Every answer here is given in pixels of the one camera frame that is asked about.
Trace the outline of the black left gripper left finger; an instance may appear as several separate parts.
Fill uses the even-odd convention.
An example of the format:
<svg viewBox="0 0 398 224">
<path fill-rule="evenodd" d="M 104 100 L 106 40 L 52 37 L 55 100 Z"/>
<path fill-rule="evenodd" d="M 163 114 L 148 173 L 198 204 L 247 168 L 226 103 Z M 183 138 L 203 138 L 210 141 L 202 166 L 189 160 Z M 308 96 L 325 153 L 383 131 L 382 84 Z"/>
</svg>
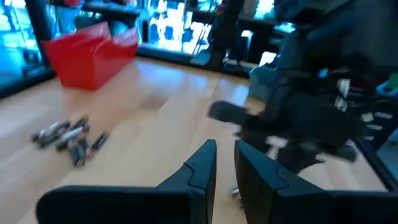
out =
<svg viewBox="0 0 398 224">
<path fill-rule="evenodd" d="M 156 187 L 68 185 L 37 202 L 39 223 L 211 223 L 216 142 L 207 140 Z"/>
</svg>

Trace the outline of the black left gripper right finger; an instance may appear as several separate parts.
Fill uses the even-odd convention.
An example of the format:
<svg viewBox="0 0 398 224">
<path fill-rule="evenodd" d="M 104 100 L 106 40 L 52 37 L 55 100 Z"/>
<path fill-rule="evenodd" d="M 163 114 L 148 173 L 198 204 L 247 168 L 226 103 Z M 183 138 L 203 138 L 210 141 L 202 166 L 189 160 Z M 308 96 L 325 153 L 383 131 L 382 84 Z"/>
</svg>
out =
<svg viewBox="0 0 398 224">
<path fill-rule="evenodd" d="M 248 223 L 397 224 L 395 192 L 321 189 L 241 140 L 234 160 Z"/>
</svg>

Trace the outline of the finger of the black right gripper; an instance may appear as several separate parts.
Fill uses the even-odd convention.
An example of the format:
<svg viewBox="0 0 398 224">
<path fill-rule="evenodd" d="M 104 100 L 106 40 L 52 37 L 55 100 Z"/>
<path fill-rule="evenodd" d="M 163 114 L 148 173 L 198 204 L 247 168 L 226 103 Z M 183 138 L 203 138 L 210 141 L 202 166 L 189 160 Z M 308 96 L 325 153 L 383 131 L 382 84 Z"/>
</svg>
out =
<svg viewBox="0 0 398 224">
<path fill-rule="evenodd" d="M 208 117 L 240 126 L 236 135 L 241 139 L 264 139 L 266 136 L 280 132 L 278 125 L 266 120 L 262 113 L 251 114 L 247 108 L 223 100 L 211 104 Z"/>
<path fill-rule="evenodd" d="M 344 145 L 338 149 L 324 143 L 289 141 L 285 147 L 279 149 L 279 163 L 298 174 L 310 166 L 324 163 L 324 160 L 317 159 L 319 154 L 327 154 L 349 162 L 354 162 L 357 158 L 357 152 L 351 146 Z"/>
</svg>

